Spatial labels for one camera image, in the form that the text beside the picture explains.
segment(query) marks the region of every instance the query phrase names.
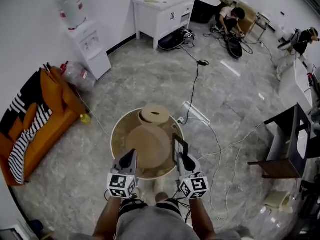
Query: black shirt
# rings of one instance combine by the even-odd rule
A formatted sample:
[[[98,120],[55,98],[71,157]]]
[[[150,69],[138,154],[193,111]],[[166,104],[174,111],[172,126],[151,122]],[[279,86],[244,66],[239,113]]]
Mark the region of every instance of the black shirt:
[[[307,49],[307,46],[308,46],[308,43],[311,41],[311,37],[312,37],[312,34],[308,31],[308,30],[305,30],[301,33],[301,36],[298,40],[298,43],[295,44],[293,46],[293,48],[300,54],[304,54],[306,49]]]

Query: striped blanket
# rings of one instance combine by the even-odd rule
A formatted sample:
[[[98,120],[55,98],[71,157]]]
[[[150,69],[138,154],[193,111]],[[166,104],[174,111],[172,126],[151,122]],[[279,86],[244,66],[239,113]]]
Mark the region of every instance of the striped blanket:
[[[37,131],[41,129],[49,120],[52,111],[47,112],[44,105],[38,105],[37,111],[30,129],[24,130],[21,136],[15,142],[11,154],[9,156],[9,167],[13,174],[15,181],[19,184],[24,184],[24,167],[25,167],[25,153],[29,143],[34,140]]]

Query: bathroom vanity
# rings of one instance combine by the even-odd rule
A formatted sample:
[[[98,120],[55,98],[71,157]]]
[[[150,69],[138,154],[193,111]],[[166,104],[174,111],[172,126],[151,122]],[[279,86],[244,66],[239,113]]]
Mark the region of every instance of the bathroom vanity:
[[[195,0],[132,0],[136,38],[140,32],[153,38],[153,48],[160,39],[185,26],[189,27]]]

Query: gray tile floor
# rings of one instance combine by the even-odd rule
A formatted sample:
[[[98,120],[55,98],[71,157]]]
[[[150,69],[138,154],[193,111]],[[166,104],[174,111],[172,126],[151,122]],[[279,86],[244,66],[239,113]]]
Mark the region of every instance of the gray tile floor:
[[[259,123],[284,110],[266,48],[252,44],[253,55],[244,53],[237,60],[229,56],[219,40],[203,36],[209,32],[208,25],[191,23],[190,29],[196,34],[195,47],[186,49],[197,60],[210,63],[199,67],[193,104],[211,121],[222,148],[242,140]],[[271,31],[262,40],[276,58],[280,56],[278,41]],[[108,133],[124,114],[147,102],[166,106],[172,115],[178,115],[183,103],[190,101],[195,61],[182,49],[153,50],[152,43],[143,35],[141,40],[135,39],[112,53],[112,70],[97,82],[93,92],[83,94]],[[197,158],[219,151],[213,132],[202,122],[191,119],[182,129],[190,153]],[[294,194],[296,180],[262,179],[258,166],[247,165],[268,152],[272,139],[261,125],[244,142],[222,152],[221,157],[215,154],[199,160],[210,186],[215,175],[211,195],[207,193],[203,202],[218,232],[244,226],[255,239],[277,240],[294,225],[298,200],[292,204],[293,214],[260,214],[260,210],[271,189]],[[94,118],[90,125],[76,122],[43,159],[30,182],[15,187],[14,192],[30,219],[39,219],[55,229],[55,239],[67,239],[70,233],[91,235],[106,205],[104,192],[112,162],[110,139],[98,122]],[[306,173],[312,175],[312,163],[308,162],[307,168]],[[176,177],[177,172],[173,172],[168,179],[173,181]],[[225,222],[218,219],[218,214]]]

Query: white wall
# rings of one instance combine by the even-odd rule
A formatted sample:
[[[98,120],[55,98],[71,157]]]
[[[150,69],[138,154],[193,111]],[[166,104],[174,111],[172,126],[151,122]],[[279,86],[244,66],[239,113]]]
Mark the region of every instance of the white wall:
[[[17,224],[29,239],[36,238],[16,206],[0,168],[0,230],[12,228]]]
[[[271,26],[284,26],[286,32],[294,29],[305,30],[314,27],[320,33],[320,19],[304,0],[243,0],[260,12],[271,15]],[[308,45],[306,54],[312,63],[320,67],[320,43],[314,42]]]
[[[131,0],[82,0],[102,29],[106,51],[135,34]],[[0,118],[43,63],[75,60],[55,0],[0,0]]]

